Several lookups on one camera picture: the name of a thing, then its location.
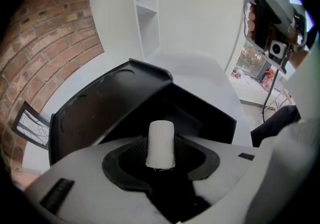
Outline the orange object outside window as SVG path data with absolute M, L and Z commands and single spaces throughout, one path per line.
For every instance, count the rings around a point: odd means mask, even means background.
M 271 85 L 272 85 L 274 77 L 275 77 L 275 72 L 274 72 L 274 70 L 272 68 L 267 69 L 263 73 L 262 78 L 260 80 L 260 83 L 261 83 L 262 88 L 266 92 L 270 91 L 270 88 L 271 88 Z

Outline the black picture frame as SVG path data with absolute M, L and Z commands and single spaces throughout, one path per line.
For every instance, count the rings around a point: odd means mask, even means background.
M 11 130 L 36 146 L 45 150 L 49 149 L 50 123 L 26 101 L 23 102 L 18 111 Z

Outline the white shelf unit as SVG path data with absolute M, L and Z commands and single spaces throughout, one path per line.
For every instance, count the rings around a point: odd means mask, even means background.
M 144 60 L 160 49 L 158 0 L 133 0 L 138 35 Z

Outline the person's right hand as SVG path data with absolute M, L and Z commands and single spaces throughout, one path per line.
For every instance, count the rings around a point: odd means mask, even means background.
M 248 27 L 248 32 L 247 36 L 252 38 L 254 36 L 254 31 L 255 31 L 255 20 L 256 20 L 256 5 L 251 4 L 249 8 L 249 13 L 247 15 L 247 27 Z

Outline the white cup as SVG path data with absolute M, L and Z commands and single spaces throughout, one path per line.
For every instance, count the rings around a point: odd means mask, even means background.
M 145 160 L 147 167 L 160 170 L 175 167 L 174 136 L 175 128 L 171 121 L 156 120 L 150 123 Z

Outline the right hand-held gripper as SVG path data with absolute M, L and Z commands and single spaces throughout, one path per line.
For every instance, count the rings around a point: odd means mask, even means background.
M 252 38 L 244 35 L 256 51 L 280 72 L 287 73 L 286 65 L 293 52 L 305 48 L 308 38 L 306 10 L 303 5 L 289 0 L 244 0 L 243 12 L 247 14 L 251 4 L 256 5 L 255 29 Z M 269 53 L 272 40 L 287 44 L 283 59 Z

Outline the person's black clothing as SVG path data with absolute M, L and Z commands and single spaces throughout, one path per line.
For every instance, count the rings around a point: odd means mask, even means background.
M 262 140 L 277 136 L 286 126 L 301 119 L 296 105 L 286 105 L 280 108 L 270 118 L 250 132 L 252 146 L 258 148 Z

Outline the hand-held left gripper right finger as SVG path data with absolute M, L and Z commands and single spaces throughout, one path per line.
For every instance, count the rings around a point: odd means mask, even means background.
M 221 201 L 250 167 L 257 149 L 176 134 L 175 169 L 183 172 L 188 188 L 181 195 L 185 223 Z

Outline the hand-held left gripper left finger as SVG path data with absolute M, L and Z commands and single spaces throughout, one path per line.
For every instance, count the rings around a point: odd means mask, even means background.
M 122 190 L 103 172 L 105 155 L 132 140 L 121 138 L 74 151 L 52 165 L 24 194 L 52 223 L 171 224 L 145 193 Z M 53 215 L 40 202 L 59 179 L 72 180 L 74 185 Z

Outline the person's right forearm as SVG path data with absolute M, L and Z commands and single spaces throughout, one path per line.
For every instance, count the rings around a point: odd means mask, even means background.
M 308 50 L 295 51 L 290 55 L 288 61 L 292 65 L 292 67 L 296 70 L 304 61 L 308 53 L 309 53 Z

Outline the black box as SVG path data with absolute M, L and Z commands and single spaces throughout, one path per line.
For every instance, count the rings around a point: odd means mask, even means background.
M 174 83 L 166 69 L 129 59 L 86 85 L 51 116 L 49 163 L 77 150 L 147 136 L 166 120 L 174 131 L 231 144 L 236 120 Z

